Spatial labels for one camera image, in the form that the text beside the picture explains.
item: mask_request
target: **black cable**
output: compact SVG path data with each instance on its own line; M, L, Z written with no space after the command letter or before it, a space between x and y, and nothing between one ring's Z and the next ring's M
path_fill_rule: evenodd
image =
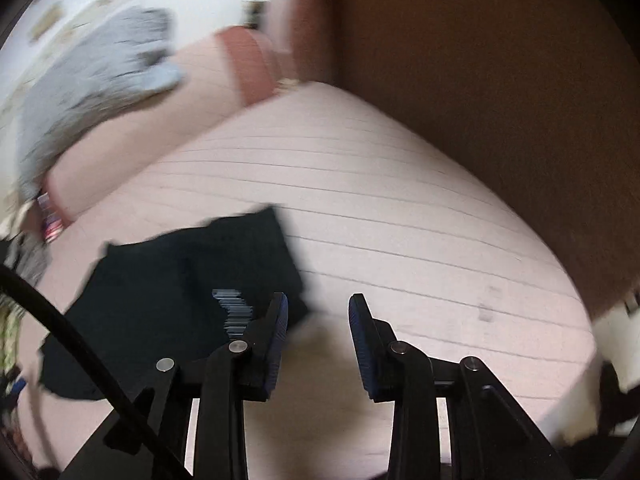
M640 424L636 420L634 428L626 438L620 452L598 480L637 480L640 472Z
M43 295L3 264L0 264L0 291L13 298L54 335L66 351L78 361L78 364L118 412L120 418L131 431L139 436L142 443L159 463L164 465L176 479L193 480L184 465L149 427L146 420L122 391L116 379L109 373L78 331Z

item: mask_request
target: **pillow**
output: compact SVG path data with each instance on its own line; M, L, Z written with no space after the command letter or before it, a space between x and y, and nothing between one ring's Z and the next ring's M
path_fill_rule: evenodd
M269 39L240 25L224 28L215 37L225 47L244 105L273 96L280 70Z
M228 56L213 36L172 58L184 74L172 92L103 121L60 156L43 188L66 225L177 146L242 108Z
M271 0L264 32L282 75L302 82L335 83L332 0Z

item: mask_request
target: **wall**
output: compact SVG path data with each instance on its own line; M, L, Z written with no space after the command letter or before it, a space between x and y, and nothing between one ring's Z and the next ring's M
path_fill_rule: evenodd
M239 23L243 0L34 0L0 49L0 219L12 204L15 136L24 93L63 52L124 6L168 7L175 16L175 46L180 48L213 30ZM29 33L52 4L65 15L36 43Z

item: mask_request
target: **mattress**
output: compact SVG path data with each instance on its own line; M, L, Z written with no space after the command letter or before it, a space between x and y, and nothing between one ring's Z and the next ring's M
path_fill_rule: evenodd
M64 311L105 241L264 203L280 208L316 313L292 335L272 399L246 406L252 478L368 478L386 467L392 406L362 389L347 317L356 292L427 355L483 359L534 420L590 359L582 303L535 232L424 139L318 83L242 111L84 212L52 244L40 291ZM25 319L19 357L31 383L20 420L36 462L65 466L110 407L35 386L45 335ZM442 405L440 415L446 460Z

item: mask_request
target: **gray cloth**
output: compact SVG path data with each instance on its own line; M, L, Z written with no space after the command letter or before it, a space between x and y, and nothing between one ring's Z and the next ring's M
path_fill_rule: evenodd
M49 265L49 251L41 238L21 232L10 241L4 264L36 286Z
M174 88L166 60L170 17L131 7L67 52L29 90L18 136L20 192L34 198L44 174L89 128L153 94Z

